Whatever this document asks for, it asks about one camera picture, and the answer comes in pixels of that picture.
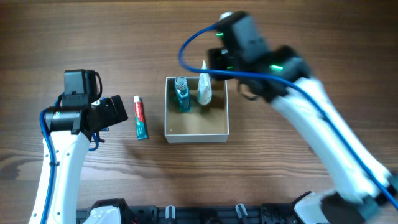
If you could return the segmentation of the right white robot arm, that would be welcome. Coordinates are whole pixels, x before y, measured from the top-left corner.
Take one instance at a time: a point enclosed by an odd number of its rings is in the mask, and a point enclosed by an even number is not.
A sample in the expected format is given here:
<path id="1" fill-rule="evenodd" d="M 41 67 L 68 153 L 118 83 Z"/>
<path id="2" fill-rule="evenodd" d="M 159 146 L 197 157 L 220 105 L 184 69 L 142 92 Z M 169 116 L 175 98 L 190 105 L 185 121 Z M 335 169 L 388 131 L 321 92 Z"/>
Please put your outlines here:
<path id="1" fill-rule="evenodd" d="M 306 140 L 334 183 L 331 190 L 293 202 L 295 222 L 365 223 L 387 202 L 397 204 L 397 177 L 362 145 L 293 48 L 270 49 L 243 11 L 224 13 L 211 30 L 223 44 L 208 52 L 211 74 L 235 78 L 251 98 L 266 100 Z"/>

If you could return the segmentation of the blue mouthwash bottle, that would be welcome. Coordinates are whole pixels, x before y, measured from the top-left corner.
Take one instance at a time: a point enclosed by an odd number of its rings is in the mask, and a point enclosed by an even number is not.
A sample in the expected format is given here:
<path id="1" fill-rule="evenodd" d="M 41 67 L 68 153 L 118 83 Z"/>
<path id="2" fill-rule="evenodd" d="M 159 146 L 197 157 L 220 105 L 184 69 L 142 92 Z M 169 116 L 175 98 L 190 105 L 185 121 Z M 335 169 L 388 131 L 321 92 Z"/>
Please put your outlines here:
<path id="1" fill-rule="evenodd" d="M 174 81 L 174 88 L 180 105 L 180 111 L 190 111 L 190 90 L 185 77 L 177 77 Z"/>

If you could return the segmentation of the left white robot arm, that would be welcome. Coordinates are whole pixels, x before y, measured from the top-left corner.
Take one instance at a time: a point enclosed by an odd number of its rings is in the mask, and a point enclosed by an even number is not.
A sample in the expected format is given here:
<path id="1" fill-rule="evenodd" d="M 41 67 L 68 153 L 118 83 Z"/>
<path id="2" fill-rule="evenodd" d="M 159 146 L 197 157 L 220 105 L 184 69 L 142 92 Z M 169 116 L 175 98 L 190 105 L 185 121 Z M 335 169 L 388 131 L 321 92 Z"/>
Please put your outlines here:
<path id="1" fill-rule="evenodd" d="M 73 223 L 81 170 L 100 131 L 128 119 L 121 97 L 103 98 L 94 70 L 67 70 L 64 91 L 39 116 L 43 164 L 30 223 Z"/>

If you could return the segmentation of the white lotion tube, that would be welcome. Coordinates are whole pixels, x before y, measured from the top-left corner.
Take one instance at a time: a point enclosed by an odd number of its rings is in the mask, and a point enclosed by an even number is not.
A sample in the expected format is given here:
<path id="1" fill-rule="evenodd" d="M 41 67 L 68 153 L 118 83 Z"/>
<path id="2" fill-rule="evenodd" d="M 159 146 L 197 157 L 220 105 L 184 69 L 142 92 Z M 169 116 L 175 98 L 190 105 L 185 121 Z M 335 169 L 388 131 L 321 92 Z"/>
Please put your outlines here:
<path id="1" fill-rule="evenodd" d="M 212 99 L 212 87 L 210 75 L 201 73 L 197 88 L 197 102 L 200 105 L 208 105 Z"/>

